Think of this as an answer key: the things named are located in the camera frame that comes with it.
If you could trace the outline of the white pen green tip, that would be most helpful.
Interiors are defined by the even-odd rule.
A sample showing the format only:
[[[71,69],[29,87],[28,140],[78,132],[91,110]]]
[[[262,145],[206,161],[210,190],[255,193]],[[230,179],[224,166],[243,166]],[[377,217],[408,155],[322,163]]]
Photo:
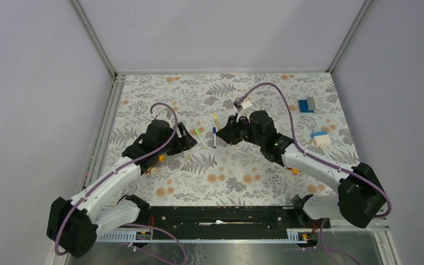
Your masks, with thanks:
[[[199,138],[201,144],[204,146],[204,148],[205,149],[208,149],[208,147],[207,147],[206,143],[204,142],[203,138],[200,135],[198,135],[198,138]]]

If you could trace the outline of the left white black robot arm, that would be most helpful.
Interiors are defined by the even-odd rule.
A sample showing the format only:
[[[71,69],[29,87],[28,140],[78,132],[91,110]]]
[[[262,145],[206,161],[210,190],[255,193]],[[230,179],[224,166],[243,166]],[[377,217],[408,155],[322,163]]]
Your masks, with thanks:
[[[104,207],[117,192],[154,167],[162,155],[173,156],[196,144],[182,122],[172,125],[153,120],[108,172],[70,199],[59,197],[52,202],[46,235],[55,243],[55,251],[63,248],[63,255],[80,258],[99,236],[130,222],[137,227],[146,225],[149,213],[141,202],[128,199],[112,209]]]

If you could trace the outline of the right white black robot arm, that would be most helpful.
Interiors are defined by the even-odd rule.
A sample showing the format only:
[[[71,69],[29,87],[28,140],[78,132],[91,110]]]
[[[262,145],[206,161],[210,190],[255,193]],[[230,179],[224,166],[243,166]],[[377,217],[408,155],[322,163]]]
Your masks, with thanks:
[[[296,168],[337,193],[336,197],[312,197],[304,202],[294,213],[295,222],[301,227],[309,227],[316,219],[340,216],[358,228],[366,228],[387,203],[371,166],[361,162],[349,167],[299,150],[294,139],[277,132],[264,110],[251,113],[249,118],[230,116],[216,135],[230,145],[242,141],[254,144],[270,162]]]

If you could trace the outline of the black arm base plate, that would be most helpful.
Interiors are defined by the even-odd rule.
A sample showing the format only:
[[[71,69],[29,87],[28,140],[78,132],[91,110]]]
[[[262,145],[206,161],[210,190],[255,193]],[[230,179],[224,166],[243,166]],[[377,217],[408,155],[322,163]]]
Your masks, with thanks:
[[[293,206],[151,206],[133,222],[164,229],[173,236],[211,234],[213,231],[249,234],[261,230],[301,231],[314,234],[329,221],[312,219]]]

